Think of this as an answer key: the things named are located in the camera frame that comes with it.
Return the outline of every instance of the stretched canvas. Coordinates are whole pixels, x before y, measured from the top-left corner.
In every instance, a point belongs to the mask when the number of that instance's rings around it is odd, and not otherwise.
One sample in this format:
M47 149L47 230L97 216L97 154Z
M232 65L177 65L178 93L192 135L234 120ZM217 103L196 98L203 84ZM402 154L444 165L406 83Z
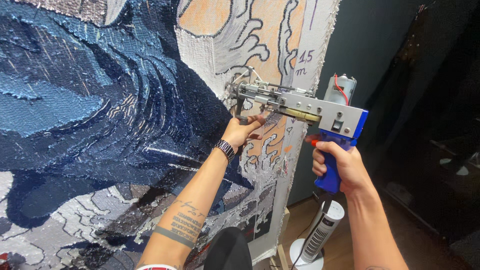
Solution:
M225 83L316 89L339 0L0 0L0 264L132 269L220 139ZM245 102L243 114L259 112ZM276 252L306 126L265 114L185 269L237 226Z

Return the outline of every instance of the tower fan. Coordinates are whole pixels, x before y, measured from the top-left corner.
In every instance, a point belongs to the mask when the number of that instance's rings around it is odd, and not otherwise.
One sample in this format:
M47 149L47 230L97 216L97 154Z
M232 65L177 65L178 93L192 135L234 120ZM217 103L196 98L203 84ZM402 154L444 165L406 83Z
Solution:
M330 209L323 215L324 205L325 202L322 203L322 207L312 222L312 227L309 229L308 234L310 237L308 239L297 239L290 246L290 259L292 262L295 262L298 258L295 267L299 270L322 269L324 258L320 250L345 215L343 207L335 201L332 201Z

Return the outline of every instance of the wooden floor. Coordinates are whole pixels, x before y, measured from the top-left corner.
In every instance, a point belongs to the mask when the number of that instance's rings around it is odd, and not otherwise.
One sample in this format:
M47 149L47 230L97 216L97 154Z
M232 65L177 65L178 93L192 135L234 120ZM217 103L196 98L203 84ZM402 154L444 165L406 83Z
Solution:
M337 195L335 201L340 203L346 212L348 211L343 194ZM417 222L412 220L403 209L397 208L398 206L389 200L382 199L382 201L392 234L410 270L470 269L460 257L452 256L448 252L443 241L418 226ZM291 266L290 245L309 226L318 211L318 204L310 199L288 209L290 218L282 244L288 265ZM308 231L304 232L300 238L305 238L307 234ZM347 214L325 244L324 249L324 270L354 269L352 238Z

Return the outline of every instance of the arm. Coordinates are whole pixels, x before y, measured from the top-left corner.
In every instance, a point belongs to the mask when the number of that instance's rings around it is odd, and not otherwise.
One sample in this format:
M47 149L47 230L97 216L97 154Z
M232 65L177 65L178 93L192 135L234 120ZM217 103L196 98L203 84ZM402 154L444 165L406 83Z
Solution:
M240 126L239 120L232 118L222 139L237 152L247 138L262 139L261 135L251 133L264 123L261 116L252 116L249 117L249 125ZM212 206L227 165L228 159L223 151L214 148L163 214L148 240L137 268L149 264L171 265L178 270L183 268Z
M340 191L347 197L355 269L408 269L393 239L380 197L356 147L345 151L334 142L318 142L313 151L312 170L322 176L326 166L320 150L331 153L337 161L342 178Z

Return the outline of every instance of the power switch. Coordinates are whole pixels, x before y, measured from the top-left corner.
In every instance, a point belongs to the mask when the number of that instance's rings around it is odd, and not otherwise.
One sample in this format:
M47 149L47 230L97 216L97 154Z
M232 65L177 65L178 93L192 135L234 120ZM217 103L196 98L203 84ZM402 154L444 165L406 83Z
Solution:
M342 129L343 121L335 119L333 121L332 125L332 131L340 132L340 129Z

